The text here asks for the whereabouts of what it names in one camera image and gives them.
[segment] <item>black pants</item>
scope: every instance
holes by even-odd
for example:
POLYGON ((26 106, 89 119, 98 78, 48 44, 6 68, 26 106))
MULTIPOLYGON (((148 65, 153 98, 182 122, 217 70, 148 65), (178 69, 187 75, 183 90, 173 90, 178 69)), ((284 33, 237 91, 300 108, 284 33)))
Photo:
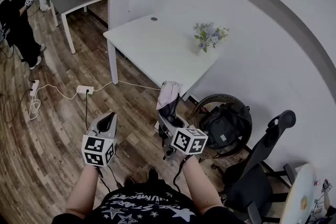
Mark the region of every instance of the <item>black pants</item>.
POLYGON ((15 45, 19 49, 23 61, 27 62, 29 67, 36 65, 41 46, 35 42, 33 30, 28 21, 23 22, 16 29, 11 29, 6 39, 9 46, 15 45))

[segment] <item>white shoe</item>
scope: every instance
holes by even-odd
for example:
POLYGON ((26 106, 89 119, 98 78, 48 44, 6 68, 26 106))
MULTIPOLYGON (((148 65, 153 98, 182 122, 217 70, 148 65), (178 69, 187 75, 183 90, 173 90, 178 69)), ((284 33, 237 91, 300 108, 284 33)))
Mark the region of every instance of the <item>white shoe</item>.
POLYGON ((44 51, 45 49, 46 49, 46 45, 42 44, 41 47, 40 47, 40 51, 44 51))
POLYGON ((29 67, 30 70, 33 70, 35 67, 37 67, 39 65, 39 63, 41 63, 42 61, 42 58, 41 56, 38 56, 37 57, 37 62, 36 62, 36 65, 34 65, 33 67, 29 67))

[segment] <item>round woven chair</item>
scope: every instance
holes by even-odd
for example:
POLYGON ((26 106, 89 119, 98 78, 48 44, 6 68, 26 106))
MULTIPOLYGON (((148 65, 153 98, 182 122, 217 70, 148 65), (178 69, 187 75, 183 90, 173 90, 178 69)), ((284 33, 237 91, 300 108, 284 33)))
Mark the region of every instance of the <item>round woven chair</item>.
MULTIPOLYGON (((188 120, 189 124, 192 124, 196 128, 199 129, 200 128, 199 123, 201 119, 206 116, 205 113, 202 114, 202 111, 203 111, 202 108, 205 108, 206 110, 211 111, 214 107, 219 106, 223 103, 224 104, 237 103, 237 104, 244 105, 243 102, 241 102, 241 100, 235 98, 232 95, 228 95, 228 94, 210 95, 204 98, 201 102, 199 102, 198 105, 194 108, 188 120)), ((252 125, 249 130, 246 130, 246 132, 242 134, 242 136, 240 137, 240 139, 237 140, 237 142, 234 142, 233 145, 225 147, 222 150, 213 150, 211 148, 205 147, 203 152, 198 155, 200 157, 200 162, 204 159, 227 158, 227 157, 232 157, 238 154, 246 146, 248 140, 251 137, 251 132, 252 132, 252 125)))

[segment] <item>white cube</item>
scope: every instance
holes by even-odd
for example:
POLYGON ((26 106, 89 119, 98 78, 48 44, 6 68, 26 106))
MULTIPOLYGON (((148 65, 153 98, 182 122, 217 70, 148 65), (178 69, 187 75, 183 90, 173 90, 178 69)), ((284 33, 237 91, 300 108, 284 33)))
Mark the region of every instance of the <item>white cube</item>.
POLYGON ((83 136, 82 155, 86 164, 106 167, 115 154, 115 139, 83 136))
POLYGON ((171 145, 186 155, 202 153, 208 136, 200 129, 177 128, 171 145))

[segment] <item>round table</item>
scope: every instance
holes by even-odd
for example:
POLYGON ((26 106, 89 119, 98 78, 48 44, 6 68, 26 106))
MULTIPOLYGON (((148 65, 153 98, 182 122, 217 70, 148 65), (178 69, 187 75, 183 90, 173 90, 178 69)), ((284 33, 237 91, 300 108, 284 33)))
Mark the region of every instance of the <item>round table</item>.
POLYGON ((311 164, 304 164, 297 171, 294 184, 289 189, 281 224, 305 224, 314 208, 314 182, 316 174, 311 164))

